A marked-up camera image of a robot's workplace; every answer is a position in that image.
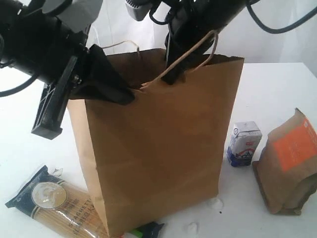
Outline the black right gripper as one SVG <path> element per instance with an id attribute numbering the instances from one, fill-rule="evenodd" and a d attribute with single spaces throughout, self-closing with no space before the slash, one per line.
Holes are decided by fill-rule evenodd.
<path id="1" fill-rule="evenodd" d="M 170 10 L 169 33 L 165 40 L 165 68 L 170 67 L 209 31 L 222 31 L 244 8 L 244 0 L 181 0 Z M 187 67 L 183 59 L 162 81 L 173 85 Z"/>

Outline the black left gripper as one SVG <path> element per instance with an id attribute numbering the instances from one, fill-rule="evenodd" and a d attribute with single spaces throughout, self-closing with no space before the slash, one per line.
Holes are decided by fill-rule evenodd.
<path id="1" fill-rule="evenodd" d="M 32 13 L 1 10 L 0 66 L 30 76 L 19 86 L 2 91 L 1 97 L 14 95 L 37 79 L 44 83 L 33 134 L 49 140 L 61 134 L 68 98 L 120 105 L 135 99 L 100 46 L 94 44 L 86 51 L 87 39 L 88 28 L 73 33 L 57 17 L 46 16 L 39 9 Z M 70 93 L 73 72 L 79 79 Z"/>

